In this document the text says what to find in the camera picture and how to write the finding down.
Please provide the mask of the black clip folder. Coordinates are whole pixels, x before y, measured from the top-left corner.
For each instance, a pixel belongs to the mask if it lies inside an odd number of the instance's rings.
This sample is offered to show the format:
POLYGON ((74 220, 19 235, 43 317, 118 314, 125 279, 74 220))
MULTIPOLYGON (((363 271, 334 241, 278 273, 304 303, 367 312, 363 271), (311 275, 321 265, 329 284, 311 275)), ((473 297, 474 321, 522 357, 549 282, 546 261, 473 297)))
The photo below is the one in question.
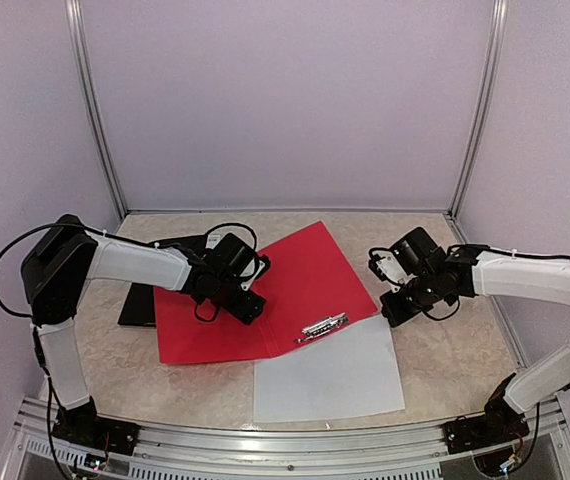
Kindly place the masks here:
MULTIPOLYGON (((213 248, 220 241, 220 234, 191 235, 157 240, 160 247, 182 247, 202 255, 206 248, 213 248)), ((133 283, 128 291, 117 324, 121 327, 155 328, 154 288, 133 283)))

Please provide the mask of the red plastic folder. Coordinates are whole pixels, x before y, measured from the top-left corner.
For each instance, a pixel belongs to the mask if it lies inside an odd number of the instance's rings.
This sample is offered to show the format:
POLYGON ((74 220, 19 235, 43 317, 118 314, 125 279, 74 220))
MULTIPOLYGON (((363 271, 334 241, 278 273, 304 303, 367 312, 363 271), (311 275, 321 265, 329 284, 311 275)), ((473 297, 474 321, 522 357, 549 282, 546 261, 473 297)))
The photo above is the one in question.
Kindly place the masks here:
POLYGON ((186 295, 154 290, 160 362, 194 365, 274 358, 304 345, 303 330, 341 314, 354 324, 377 308, 321 221, 261 250, 271 267, 252 285, 266 300, 251 325, 222 310, 211 323, 194 315, 186 295))

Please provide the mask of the white paper sheet underneath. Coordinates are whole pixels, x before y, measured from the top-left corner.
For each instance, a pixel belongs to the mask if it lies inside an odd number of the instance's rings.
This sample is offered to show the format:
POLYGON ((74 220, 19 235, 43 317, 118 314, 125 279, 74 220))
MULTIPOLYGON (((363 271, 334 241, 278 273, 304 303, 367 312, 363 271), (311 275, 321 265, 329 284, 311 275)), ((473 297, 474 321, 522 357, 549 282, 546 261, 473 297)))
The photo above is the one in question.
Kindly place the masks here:
POLYGON ((350 419, 404 408, 391 329, 381 315, 254 366, 256 423, 350 419))

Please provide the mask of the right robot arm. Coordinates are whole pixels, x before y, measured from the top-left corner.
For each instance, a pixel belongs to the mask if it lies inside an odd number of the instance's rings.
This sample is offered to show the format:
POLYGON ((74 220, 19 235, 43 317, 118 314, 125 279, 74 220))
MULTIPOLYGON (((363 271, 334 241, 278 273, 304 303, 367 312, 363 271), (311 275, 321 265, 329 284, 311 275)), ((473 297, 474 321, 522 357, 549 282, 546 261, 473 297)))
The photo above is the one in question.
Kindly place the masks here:
MULTIPOLYGON (((368 252, 370 271, 390 289, 380 297, 383 316, 393 328, 416 316, 446 320, 434 309, 458 310, 462 300, 485 298, 504 309, 507 322, 518 319, 511 305, 533 306, 558 319, 570 316, 570 254, 501 250, 487 244, 443 247, 416 227, 389 247, 368 252)), ((476 433, 488 444, 511 432, 516 418, 540 401, 570 389, 570 336, 503 380, 478 419, 476 433)))

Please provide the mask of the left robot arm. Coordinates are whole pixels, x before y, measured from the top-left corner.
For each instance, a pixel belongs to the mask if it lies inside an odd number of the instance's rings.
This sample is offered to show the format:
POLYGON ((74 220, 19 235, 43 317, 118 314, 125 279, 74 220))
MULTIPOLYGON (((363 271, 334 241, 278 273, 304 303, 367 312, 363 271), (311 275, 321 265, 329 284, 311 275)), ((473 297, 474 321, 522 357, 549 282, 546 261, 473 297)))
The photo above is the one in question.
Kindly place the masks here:
POLYGON ((263 312, 252 283, 271 267, 268 256, 233 233, 215 244, 207 234, 142 242, 93 229, 71 214, 43 228, 21 264, 21 278, 45 367, 63 408, 67 430, 86 445, 105 434, 91 412, 75 334, 75 317, 89 284, 111 280, 147 285, 208 301, 244 325, 263 312))

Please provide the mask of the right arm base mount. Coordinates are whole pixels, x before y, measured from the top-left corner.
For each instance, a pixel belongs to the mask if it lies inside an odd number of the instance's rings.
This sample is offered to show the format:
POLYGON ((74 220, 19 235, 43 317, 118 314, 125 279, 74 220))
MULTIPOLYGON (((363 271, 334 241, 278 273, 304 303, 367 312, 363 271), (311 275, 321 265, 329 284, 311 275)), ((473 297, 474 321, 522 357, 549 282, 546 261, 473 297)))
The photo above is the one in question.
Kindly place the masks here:
POLYGON ((441 426, 449 454, 487 448, 530 433, 525 414, 517 413, 504 400, 506 387, 515 376, 511 374, 496 387, 481 414, 459 416, 441 426))

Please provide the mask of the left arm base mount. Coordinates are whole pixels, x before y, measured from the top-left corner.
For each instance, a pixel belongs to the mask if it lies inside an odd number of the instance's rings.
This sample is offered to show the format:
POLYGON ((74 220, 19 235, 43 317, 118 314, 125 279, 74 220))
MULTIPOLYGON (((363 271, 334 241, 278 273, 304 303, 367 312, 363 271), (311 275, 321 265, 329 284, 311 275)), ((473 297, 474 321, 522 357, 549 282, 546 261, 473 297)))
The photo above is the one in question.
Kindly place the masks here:
POLYGON ((57 414, 52 435, 56 439, 104 453, 132 456, 141 427, 130 421, 100 416, 95 401, 57 414))

